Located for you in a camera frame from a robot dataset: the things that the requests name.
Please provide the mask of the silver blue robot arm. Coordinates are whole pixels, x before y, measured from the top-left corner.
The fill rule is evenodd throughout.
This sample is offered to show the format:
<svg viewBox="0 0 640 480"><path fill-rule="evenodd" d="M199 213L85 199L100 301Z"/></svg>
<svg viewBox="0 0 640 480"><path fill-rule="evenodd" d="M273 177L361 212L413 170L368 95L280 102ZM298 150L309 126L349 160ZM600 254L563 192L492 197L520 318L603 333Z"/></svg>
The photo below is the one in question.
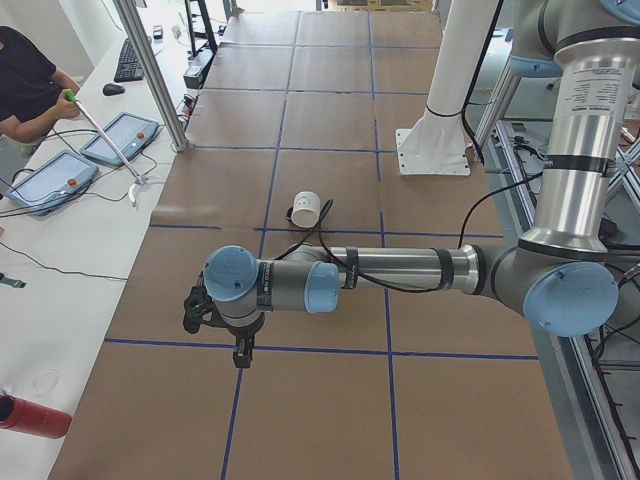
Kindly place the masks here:
<svg viewBox="0 0 640 480"><path fill-rule="evenodd" d="M184 303L184 328L224 328L237 367L274 310L333 311L341 290L374 284L408 293L458 289L495 299L530 325L576 337L614 313L619 283L599 228L624 112L639 65L635 1L523 1L512 61L560 78L534 222L511 248L313 247L273 259L239 246L207 259Z"/></svg>

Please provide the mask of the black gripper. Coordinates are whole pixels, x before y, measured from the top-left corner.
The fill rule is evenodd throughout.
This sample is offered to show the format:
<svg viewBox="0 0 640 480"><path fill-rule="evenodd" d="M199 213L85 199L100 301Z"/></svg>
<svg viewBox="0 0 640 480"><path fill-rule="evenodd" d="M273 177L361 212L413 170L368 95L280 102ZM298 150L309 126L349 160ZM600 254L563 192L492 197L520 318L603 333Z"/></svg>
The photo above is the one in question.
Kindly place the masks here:
<svg viewBox="0 0 640 480"><path fill-rule="evenodd" d="M258 313L249 319L222 317L224 327L235 337L233 362L236 368L250 368L253 361L255 336L265 323L265 314Z"/></svg>

